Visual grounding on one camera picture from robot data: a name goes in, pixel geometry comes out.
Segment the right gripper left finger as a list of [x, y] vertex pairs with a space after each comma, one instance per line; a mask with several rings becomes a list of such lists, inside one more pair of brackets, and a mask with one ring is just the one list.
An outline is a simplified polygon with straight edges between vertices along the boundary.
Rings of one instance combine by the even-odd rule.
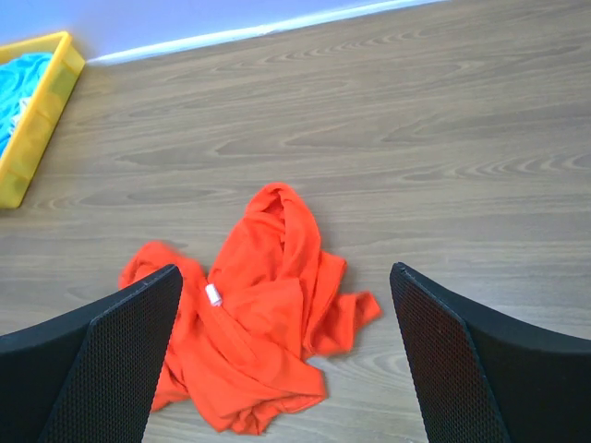
[[140, 442], [183, 280], [167, 265], [1, 337], [4, 442]]

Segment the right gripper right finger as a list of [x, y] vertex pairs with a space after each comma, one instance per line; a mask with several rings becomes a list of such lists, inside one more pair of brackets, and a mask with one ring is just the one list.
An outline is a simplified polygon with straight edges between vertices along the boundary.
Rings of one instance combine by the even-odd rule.
[[430, 442], [587, 442], [590, 342], [392, 266], [392, 300]]

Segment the orange t shirt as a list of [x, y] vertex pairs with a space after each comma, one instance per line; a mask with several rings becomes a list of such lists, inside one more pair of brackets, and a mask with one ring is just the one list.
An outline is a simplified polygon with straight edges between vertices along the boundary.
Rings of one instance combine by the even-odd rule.
[[351, 351], [381, 313], [372, 293], [341, 292], [345, 260], [322, 248], [312, 212], [283, 183], [250, 200], [209, 270], [150, 242], [119, 284], [170, 264], [183, 285], [152, 409], [190, 400], [219, 432], [259, 435], [277, 415], [324, 401], [309, 359]]

